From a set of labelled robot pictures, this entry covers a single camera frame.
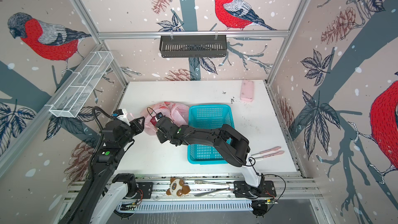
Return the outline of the metal tongs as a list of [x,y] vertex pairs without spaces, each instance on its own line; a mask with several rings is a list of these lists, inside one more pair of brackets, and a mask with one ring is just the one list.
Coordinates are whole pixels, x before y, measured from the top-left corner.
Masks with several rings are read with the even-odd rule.
[[218,182],[212,182],[212,181],[206,181],[206,180],[195,180],[194,181],[198,185],[216,185],[216,186],[222,186],[222,188],[217,188],[209,191],[201,191],[198,194],[195,194],[194,196],[199,198],[199,197],[204,197],[210,194],[215,194],[221,191],[228,191],[230,190],[230,184],[228,183],[218,183]]

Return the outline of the brown white plush toy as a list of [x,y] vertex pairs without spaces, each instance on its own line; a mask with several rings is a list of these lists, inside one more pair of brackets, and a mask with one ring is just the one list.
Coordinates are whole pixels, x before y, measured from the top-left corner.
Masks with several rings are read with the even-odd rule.
[[181,197],[190,193],[190,187],[181,178],[172,177],[170,187],[166,191],[168,196]]

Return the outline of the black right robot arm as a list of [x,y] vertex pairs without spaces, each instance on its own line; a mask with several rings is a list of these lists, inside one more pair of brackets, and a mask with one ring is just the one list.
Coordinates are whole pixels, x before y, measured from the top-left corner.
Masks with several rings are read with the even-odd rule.
[[213,147],[222,158],[232,166],[245,167],[242,170],[246,184],[258,187],[261,179],[253,167],[247,164],[250,147],[249,141],[228,124],[217,129],[198,129],[189,125],[178,126],[166,116],[155,117],[157,137],[160,143],[172,145],[205,145]]

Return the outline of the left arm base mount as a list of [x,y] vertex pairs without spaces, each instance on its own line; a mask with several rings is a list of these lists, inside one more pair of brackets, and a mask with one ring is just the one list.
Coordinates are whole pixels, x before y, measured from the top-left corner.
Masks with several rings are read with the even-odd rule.
[[132,193],[128,192],[124,199],[150,199],[153,191],[153,183],[152,182],[143,182],[136,183],[134,191]]

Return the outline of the pink white tweezers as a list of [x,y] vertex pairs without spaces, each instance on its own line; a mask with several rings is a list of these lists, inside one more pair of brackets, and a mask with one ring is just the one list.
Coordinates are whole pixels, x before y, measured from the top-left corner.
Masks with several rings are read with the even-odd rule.
[[279,155],[282,155],[284,153],[285,153],[285,151],[282,150],[282,148],[280,146],[276,146],[276,147],[273,147],[271,149],[267,149],[267,150],[255,153],[255,154],[252,155],[252,157],[256,161],[257,160],[261,161],[263,159],[270,158],[270,157],[273,157],[273,156],[279,156]]

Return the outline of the pink plastic bag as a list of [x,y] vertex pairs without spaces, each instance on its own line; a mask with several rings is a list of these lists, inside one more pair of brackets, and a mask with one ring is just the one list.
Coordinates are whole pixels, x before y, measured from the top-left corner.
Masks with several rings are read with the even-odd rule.
[[181,103],[161,102],[141,112],[141,115],[145,117],[144,131],[150,136],[156,135],[155,126],[150,122],[156,113],[162,113],[171,118],[178,126],[188,124],[189,106]]

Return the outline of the horizontal aluminium frame bar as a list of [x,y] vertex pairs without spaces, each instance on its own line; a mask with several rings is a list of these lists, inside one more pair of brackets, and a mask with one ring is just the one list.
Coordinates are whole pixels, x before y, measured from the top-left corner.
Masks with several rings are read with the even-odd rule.
[[252,31],[184,31],[184,32],[99,32],[97,37],[101,40],[110,39],[156,39],[161,36],[219,36],[226,37],[278,37],[285,38],[290,35],[288,30],[252,30]]

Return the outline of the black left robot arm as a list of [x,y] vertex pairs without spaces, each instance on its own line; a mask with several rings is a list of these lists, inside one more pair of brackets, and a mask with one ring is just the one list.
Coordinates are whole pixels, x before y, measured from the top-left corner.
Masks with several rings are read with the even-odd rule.
[[144,117],[132,121],[116,118],[106,124],[101,131],[100,146],[88,165],[89,177],[60,224],[105,224],[124,197],[137,193],[134,174],[122,173],[102,195],[125,154],[125,146],[144,128]]

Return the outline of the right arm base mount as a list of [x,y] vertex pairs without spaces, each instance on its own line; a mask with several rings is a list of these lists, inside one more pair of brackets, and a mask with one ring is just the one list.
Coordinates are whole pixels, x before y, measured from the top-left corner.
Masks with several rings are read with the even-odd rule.
[[274,182],[266,180],[259,188],[248,185],[245,181],[234,181],[233,193],[236,198],[255,200],[257,198],[276,198]]

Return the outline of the teal plastic basket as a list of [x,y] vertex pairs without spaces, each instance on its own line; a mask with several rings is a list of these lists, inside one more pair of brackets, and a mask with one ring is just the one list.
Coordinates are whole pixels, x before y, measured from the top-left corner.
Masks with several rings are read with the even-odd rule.
[[[199,129],[217,129],[224,124],[234,127],[232,110],[228,105],[197,105],[189,109],[188,125]],[[187,159],[191,164],[226,164],[217,150],[205,145],[189,145]]]

